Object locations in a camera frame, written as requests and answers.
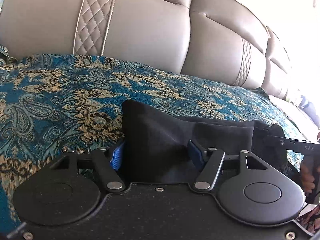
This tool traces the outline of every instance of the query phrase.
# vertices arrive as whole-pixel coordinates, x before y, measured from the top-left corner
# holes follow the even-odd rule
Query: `folded black fabric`
[[[122,104],[125,137],[121,173],[131,182],[183,183],[199,171],[187,153],[189,139],[202,147],[215,147],[226,154],[250,150],[299,183],[299,174],[288,163],[287,151],[266,147],[267,135],[285,137],[282,128],[262,121],[235,122],[165,114],[133,100]]]

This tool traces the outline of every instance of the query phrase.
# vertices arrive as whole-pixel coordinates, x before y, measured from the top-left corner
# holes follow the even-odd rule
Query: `blue patterned blanket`
[[[0,64],[0,232],[19,225],[15,188],[67,149],[110,146],[122,136],[121,103],[134,99],[171,115],[278,123],[303,139],[270,101],[241,87],[107,57],[37,55]],[[288,153],[299,169],[301,155]]]

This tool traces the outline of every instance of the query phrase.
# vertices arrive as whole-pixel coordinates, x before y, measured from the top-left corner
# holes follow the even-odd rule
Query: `sofa backrest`
[[[5,0],[0,44],[18,59],[101,55],[281,98],[291,68],[276,35],[236,0]]]

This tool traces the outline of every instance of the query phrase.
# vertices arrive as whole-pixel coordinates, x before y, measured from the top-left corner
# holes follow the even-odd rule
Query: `quilted panel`
[[[74,53],[100,55],[112,0],[84,0],[79,15]]]
[[[244,38],[242,38],[242,44],[243,44],[243,55],[242,55],[241,68],[236,81],[232,84],[234,86],[242,86],[247,80],[247,77],[250,71],[251,44]]]

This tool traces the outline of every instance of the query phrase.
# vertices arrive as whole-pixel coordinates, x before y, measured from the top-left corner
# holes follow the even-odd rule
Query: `hand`
[[[312,193],[312,190],[316,187],[313,183],[315,178],[312,176],[312,173],[309,171],[306,165],[303,164],[303,161],[300,165],[300,176],[303,186],[303,191],[305,193]]]

